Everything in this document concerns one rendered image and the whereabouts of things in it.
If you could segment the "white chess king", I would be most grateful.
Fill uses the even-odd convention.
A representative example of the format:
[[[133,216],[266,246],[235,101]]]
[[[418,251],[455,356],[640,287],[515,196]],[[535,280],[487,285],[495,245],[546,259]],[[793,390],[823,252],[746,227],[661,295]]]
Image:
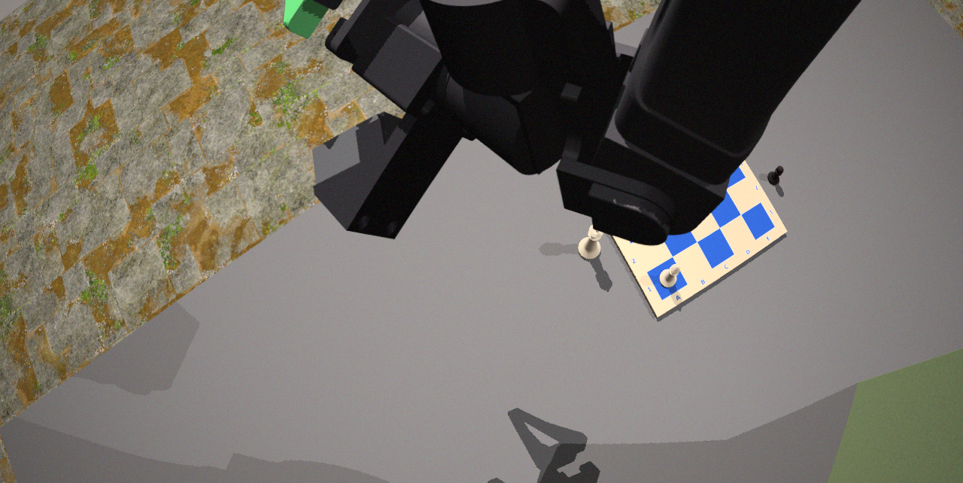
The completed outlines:
[[[588,237],[583,238],[578,246],[578,251],[582,258],[587,258],[587,260],[592,260],[596,258],[600,253],[600,243],[599,240],[604,232],[598,232],[593,229],[593,225],[589,229]]]

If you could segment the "white bishop chess piece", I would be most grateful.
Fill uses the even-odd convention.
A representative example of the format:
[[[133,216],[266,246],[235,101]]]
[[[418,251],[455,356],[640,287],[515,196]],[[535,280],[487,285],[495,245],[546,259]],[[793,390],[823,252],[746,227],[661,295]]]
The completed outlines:
[[[672,285],[676,284],[676,276],[678,276],[679,272],[680,267],[677,264],[673,264],[670,269],[662,271],[659,277],[661,285],[667,288],[672,287]]]

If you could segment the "black pawn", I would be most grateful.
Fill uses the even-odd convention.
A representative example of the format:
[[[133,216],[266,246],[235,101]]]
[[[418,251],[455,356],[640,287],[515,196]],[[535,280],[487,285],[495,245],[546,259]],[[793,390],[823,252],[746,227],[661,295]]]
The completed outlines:
[[[779,184],[779,177],[783,171],[784,171],[783,166],[778,166],[774,172],[768,172],[768,176],[767,176],[768,182],[770,182],[770,184],[772,185]]]

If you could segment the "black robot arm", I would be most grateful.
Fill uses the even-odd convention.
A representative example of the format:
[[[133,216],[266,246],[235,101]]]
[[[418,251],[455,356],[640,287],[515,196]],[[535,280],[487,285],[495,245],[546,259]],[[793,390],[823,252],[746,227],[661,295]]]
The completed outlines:
[[[419,1],[437,45],[388,16],[352,65],[405,116],[312,148],[314,193],[343,228],[395,239],[464,138],[523,175],[560,160],[565,209],[656,246],[725,200],[862,0],[661,0],[639,48],[615,43],[600,0]]]

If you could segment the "blue and cream chessboard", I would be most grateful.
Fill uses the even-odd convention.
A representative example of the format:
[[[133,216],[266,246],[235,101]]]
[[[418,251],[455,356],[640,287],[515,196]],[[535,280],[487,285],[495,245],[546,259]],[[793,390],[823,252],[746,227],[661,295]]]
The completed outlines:
[[[701,291],[787,230],[746,161],[731,175],[725,200],[693,232],[646,246],[612,236],[655,317]],[[663,287],[662,271],[680,267]]]

